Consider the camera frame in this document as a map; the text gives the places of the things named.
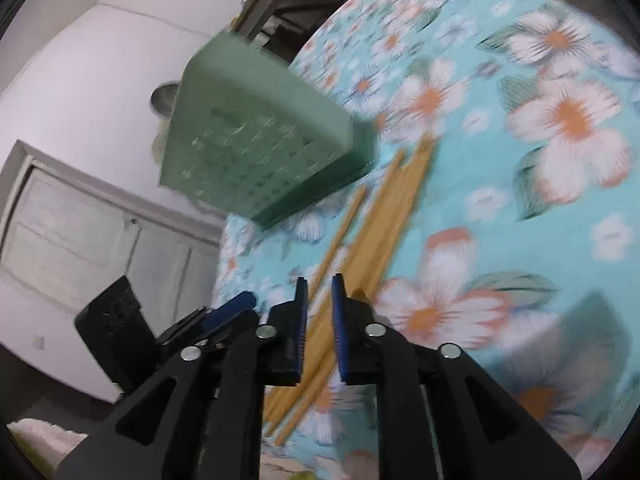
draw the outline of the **table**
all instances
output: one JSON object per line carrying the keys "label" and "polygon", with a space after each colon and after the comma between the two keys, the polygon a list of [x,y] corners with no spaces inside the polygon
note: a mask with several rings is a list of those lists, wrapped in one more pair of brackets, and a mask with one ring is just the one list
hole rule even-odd
{"label": "table", "polygon": [[[558,0],[350,0],[291,69],[376,123],[370,194],[398,146],[439,139],[376,312],[468,350],[588,477],[640,403],[640,59]],[[231,217],[213,305],[292,298],[353,189],[267,233]],[[375,478],[372,399],[334,374],[286,446],[265,441],[269,471]]]}

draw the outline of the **blue floral fabric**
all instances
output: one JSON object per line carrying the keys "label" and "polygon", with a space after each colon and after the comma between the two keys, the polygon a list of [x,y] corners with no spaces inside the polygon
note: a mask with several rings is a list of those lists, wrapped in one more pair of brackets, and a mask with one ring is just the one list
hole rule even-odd
{"label": "blue floral fabric", "polygon": [[[376,313],[410,341],[469,351],[587,478],[640,402],[638,56],[558,0],[350,0],[291,69],[375,123],[370,196],[399,146],[438,139]],[[289,300],[353,189],[268,232],[231,216],[213,306],[242,290],[263,314]],[[373,478],[371,389],[334,374],[264,453]]]}

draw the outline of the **floral tablecloth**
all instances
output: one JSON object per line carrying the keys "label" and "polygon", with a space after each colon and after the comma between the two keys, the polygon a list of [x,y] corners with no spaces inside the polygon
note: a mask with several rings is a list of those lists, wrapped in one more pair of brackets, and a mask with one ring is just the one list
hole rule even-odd
{"label": "floral tablecloth", "polygon": [[[376,312],[470,351],[588,477],[640,402],[640,59],[557,0],[350,0],[291,69],[375,122],[370,196],[398,146],[439,139]],[[213,305],[292,298],[353,189],[267,233],[231,217]],[[375,478],[373,405],[334,374],[268,472]]]}

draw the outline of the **cabinet door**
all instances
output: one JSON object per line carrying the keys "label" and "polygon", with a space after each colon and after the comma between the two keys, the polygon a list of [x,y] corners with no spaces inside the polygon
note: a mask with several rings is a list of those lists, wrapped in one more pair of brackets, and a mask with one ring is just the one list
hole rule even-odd
{"label": "cabinet door", "polygon": [[52,303],[78,312],[126,272],[138,232],[128,213],[34,169],[0,264]]}

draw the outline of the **orange flower center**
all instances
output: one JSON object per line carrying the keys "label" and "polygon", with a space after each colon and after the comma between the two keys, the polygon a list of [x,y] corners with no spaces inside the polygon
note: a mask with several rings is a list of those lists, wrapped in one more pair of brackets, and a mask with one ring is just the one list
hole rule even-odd
{"label": "orange flower center", "polygon": [[336,73],[331,72],[324,80],[324,87],[331,88],[335,84]]}
{"label": "orange flower center", "polygon": [[546,35],[546,44],[556,50],[564,50],[571,46],[569,36],[560,30],[553,30]]}
{"label": "orange flower center", "polygon": [[534,386],[518,396],[518,403],[537,421],[543,420],[553,409],[558,392],[548,386]]}
{"label": "orange flower center", "polygon": [[431,115],[440,107],[441,104],[442,91],[435,88],[428,88],[414,100],[410,109],[412,112]]}
{"label": "orange flower center", "polygon": [[359,93],[364,94],[364,92],[369,90],[370,86],[371,86],[371,79],[370,78],[361,79],[358,82],[358,84],[356,85],[356,90]]}
{"label": "orange flower center", "polygon": [[400,43],[400,35],[392,34],[391,36],[386,38],[385,50],[391,50],[392,48],[395,48],[396,46],[398,46],[399,43]]}
{"label": "orange flower center", "polygon": [[442,320],[442,313],[437,308],[428,307],[416,310],[409,317],[406,330],[410,333],[428,335],[433,333],[433,329]]}
{"label": "orange flower center", "polygon": [[315,410],[319,413],[329,413],[331,409],[331,391],[328,386],[325,386],[316,399]]}
{"label": "orange flower center", "polygon": [[552,122],[569,138],[581,140],[591,134],[591,121],[581,102],[564,99],[553,111]]}
{"label": "orange flower center", "polygon": [[380,132],[386,128],[386,114],[378,114],[376,115],[376,119],[374,120],[374,124],[376,125],[376,129]]}

